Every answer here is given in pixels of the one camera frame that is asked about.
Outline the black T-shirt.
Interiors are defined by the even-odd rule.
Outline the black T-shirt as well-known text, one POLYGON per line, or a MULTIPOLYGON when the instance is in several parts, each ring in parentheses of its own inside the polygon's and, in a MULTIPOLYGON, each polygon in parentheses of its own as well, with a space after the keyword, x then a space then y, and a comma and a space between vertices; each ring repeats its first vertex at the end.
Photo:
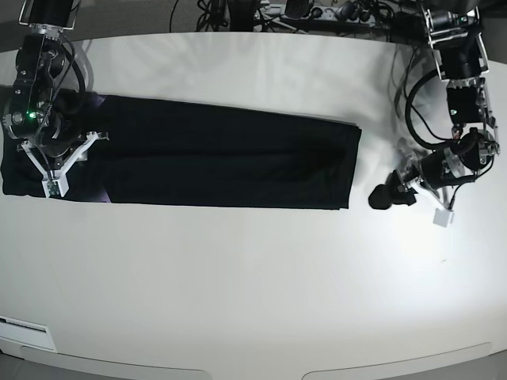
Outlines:
POLYGON ((346 209, 361 137, 308 116, 96 93, 71 123, 108 136, 69 171, 74 202, 346 209))

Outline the white power strip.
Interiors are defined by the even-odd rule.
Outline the white power strip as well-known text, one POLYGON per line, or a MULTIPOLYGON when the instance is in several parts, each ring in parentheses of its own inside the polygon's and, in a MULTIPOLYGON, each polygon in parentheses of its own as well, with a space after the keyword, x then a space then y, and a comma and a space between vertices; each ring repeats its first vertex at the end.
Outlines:
POLYGON ((287 4, 261 4, 263 16, 275 18, 287 23, 340 23, 345 25, 375 25, 376 20, 371 10, 360 7, 359 3, 343 3, 338 7, 322 6, 310 3, 302 12, 292 12, 287 4))

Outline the white label plate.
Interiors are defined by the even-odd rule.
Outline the white label plate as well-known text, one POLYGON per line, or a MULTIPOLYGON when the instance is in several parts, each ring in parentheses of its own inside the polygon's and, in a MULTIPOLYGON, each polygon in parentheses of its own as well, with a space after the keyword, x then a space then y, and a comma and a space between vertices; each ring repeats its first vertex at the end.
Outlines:
POLYGON ((1 340, 20 346, 57 352, 51 332, 46 325, 1 316, 1 340))

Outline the black centre post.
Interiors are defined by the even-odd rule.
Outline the black centre post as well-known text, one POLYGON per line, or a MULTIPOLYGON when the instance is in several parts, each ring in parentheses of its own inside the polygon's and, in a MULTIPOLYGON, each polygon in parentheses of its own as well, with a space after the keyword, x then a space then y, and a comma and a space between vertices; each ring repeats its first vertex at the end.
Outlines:
POLYGON ((228 0, 231 32, 252 32, 254 29, 254 0, 228 0))

